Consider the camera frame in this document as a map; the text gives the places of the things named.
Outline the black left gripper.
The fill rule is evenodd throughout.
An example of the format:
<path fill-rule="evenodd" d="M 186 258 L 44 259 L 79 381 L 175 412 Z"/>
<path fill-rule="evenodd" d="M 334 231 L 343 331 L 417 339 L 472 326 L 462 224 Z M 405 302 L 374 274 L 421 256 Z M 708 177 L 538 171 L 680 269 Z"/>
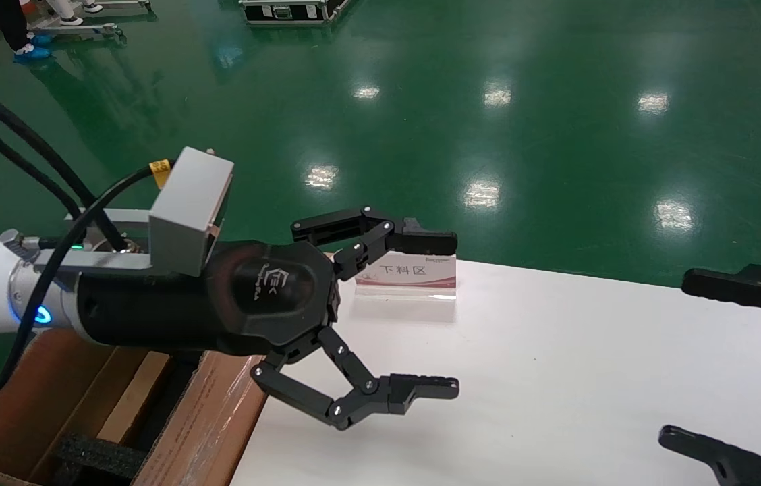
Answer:
<path fill-rule="evenodd" d="M 82 329 L 110 346 L 270 354 L 252 372 L 260 390 L 340 431 L 373 414 L 405 415 L 417 399 L 458 397 L 453 377 L 375 377 L 329 328 L 340 301 L 337 279 L 353 279 L 389 252 L 454 255 L 455 232 L 367 206 L 298 219 L 291 234 L 300 242 L 221 243 L 198 277 L 82 274 L 76 286 Z M 353 242 L 333 263 L 316 248 L 344 240 Z M 352 387 L 339 399 L 281 372 L 285 357 L 307 357 L 320 347 Z"/>

